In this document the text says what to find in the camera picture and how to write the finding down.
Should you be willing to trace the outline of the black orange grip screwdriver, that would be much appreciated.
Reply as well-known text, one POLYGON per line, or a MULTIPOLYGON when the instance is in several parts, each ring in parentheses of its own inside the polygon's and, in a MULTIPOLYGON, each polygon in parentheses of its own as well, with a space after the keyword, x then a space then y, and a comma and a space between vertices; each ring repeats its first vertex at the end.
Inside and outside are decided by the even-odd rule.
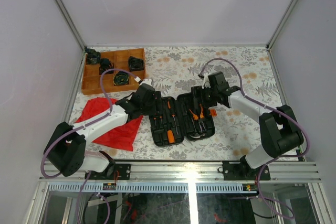
POLYGON ((173 117, 173 120, 174 120, 174 124, 175 124, 175 129, 176 129, 176 134, 179 135, 179 130, 178 130, 178 127, 177 127, 177 122, 176 122, 176 114, 175 114, 175 111, 173 109, 173 106, 172 106, 172 102, 170 99, 167 100, 167 106, 168 106, 168 109, 173 117))

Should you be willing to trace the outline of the black plastic tool case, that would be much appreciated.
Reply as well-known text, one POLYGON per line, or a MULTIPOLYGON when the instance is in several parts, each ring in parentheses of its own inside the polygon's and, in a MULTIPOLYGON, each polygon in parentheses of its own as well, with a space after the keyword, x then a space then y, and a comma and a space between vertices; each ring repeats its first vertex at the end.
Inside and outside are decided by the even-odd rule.
MULTIPOLYGON (((190 141, 197 141, 189 138, 188 134, 194 131, 191 118, 192 115, 189 112, 189 109, 193 110, 193 89, 190 93, 183 93, 178 95, 175 99, 173 97, 163 97, 162 96, 162 112, 156 113, 152 116, 149 116, 151 124, 151 133, 153 142, 158 147, 168 147, 172 145, 181 144, 185 139, 190 141), (175 124, 173 117, 168 109, 167 100, 170 99, 172 102, 173 109, 175 111, 175 118, 177 122, 177 127, 179 135, 176 134, 175 124), (163 115, 163 128, 160 127, 160 118, 159 116, 163 115), (155 128, 153 117, 156 116, 157 128, 155 128), (172 130, 175 138, 175 143, 170 144, 167 138, 167 131, 172 130)), ((193 110, 196 114, 199 115, 200 109, 193 110)), ((204 124, 206 127, 206 136, 200 140, 209 138, 215 134, 215 125, 213 121, 213 116, 209 108, 203 109, 204 111, 204 124)), ((202 134, 197 121, 195 122, 196 130, 199 134, 202 134)))

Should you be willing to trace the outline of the orange handle pliers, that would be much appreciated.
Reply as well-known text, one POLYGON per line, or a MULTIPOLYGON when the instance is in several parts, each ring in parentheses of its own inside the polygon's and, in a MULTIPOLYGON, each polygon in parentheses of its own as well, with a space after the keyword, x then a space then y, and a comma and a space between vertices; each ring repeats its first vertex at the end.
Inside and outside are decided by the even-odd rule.
POLYGON ((192 109, 189 109, 189 112, 191 113, 193 120, 198 122, 199 128, 201 133, 205 133, 206 132, 206 127, 204 124, 204 111, 203 111, 203 106, 201 104, 199 104, 200 107, 200 114, 196 114, 192 109))

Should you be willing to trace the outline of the large orange handle screwdriver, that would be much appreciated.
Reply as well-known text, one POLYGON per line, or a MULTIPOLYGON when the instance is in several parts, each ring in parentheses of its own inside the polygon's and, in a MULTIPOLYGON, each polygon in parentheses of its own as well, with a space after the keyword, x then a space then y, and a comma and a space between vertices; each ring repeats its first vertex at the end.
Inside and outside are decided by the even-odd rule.
POLYGON ((168 142, 169 142, 170 144, 175 143, 175 138, 174 138, 174 134, 173 134, 173 131, 172 131, 172 130, 168 130, 168 131, 167 131, 167 138, 168 138, 168 142))

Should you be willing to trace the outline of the red cloth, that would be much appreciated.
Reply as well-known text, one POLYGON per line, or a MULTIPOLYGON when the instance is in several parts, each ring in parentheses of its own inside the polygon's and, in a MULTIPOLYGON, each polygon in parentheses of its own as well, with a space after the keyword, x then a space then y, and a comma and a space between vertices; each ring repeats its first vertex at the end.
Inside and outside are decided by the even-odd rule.
MULTIPOLYGON (((109 108, 110 105, 106 98, 98 97, 90 99, 82 110, 81 116, 75 121, 75 123, 87 120, 109 108)), ((93 142, 95 144, 107 146, 110 148, 133 151, 133 143, 140 127, 142 118, 143 116, 141 115, 139 118, 132 120, 123 126, 114 128, 93 142)))

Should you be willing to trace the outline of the small hammer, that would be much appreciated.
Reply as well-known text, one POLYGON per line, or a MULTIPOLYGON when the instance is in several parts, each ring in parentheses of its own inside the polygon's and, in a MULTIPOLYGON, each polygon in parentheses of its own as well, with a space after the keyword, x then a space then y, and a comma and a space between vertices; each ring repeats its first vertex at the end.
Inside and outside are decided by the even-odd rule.
POLYGON ((193 140, 200 140, 201 138, 204 138, 206 136, 206 134, 205 133, 199 134, 198 131, 196 130, 195 122, 192 118, 191 118, 191 121, 192 121, 194 131, 192 133, 188 134, 189 138, 191 138, 193 140))

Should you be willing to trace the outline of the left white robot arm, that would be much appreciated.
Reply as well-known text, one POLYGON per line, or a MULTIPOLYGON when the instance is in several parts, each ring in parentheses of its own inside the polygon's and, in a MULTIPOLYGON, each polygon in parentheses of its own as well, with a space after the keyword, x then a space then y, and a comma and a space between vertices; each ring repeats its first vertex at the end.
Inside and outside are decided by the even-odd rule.
POLYGON ((118 100, 104 112, 74 125, 67 122, 58 124, 44 150, 40 165, 42 175, 46 178, 56 177, 45 172, 45 162, 50 161, 58 175, 65 177, 85 170, 103 179, 111 178, 115 172, 113 158, 103 151, 87 152, 87 144, 142 115, 152 115, 154 104, 155 89, 148 80, 144 80, 136 92, 118 100))

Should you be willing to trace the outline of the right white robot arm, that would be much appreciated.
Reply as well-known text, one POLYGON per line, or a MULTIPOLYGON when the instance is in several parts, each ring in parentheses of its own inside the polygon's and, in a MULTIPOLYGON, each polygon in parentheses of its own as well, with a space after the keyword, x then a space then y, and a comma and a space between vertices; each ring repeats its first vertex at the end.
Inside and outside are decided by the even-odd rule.
POLYGON ((241 158, 239 172, 243 178, 253 178, 259 167, 303 143, 302 131, 291 107, 283 105, 271 108, 252 99, 242 88, 231 87, 222 72, 200 73, 198 76, 203 81, 201 94, 205 95, 207 108, 219 103, 239 110, 259 124, 261 144, 241 158))

